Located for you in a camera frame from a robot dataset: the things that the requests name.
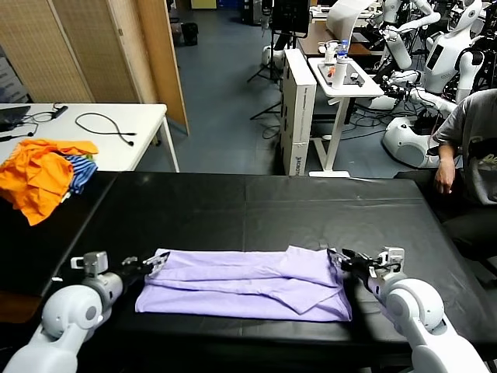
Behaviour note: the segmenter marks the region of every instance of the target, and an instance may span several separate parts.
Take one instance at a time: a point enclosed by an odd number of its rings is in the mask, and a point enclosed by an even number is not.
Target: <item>human hand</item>
[[[456,165],[453,159],[443,159],[435,175],[435,190],[440,194],[451,194],[452,184],[456,178]]]

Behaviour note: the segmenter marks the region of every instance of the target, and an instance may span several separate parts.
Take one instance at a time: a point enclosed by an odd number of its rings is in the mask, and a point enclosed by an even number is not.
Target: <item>gray t-shirt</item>
[[[462,147],[469,197],[480,204],[497,204],[497,89],[467,97],[433,139],[441,145]]]

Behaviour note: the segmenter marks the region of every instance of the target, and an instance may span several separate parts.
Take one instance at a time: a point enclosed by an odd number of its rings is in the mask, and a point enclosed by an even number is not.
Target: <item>folded shirt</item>
[[[170,251],[164,268],[146,277],[137,312],[250,319],[350,321],[342,279],[326,250],[286,252]]]

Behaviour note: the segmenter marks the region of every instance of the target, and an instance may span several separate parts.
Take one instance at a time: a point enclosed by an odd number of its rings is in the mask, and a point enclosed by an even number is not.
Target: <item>trash bin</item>
[[[181,30],[183,32],[185,45],[197,45],[196,36],[199,33],[199,27],[196,23],[183,23],[181,25]]]

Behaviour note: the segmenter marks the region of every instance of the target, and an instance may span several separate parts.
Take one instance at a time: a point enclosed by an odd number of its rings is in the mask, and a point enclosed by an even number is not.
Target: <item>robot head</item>
[[[470,27],[480,15],[482,8],[481,0],[460,0],[450,11],[447,29],[456,32]]]

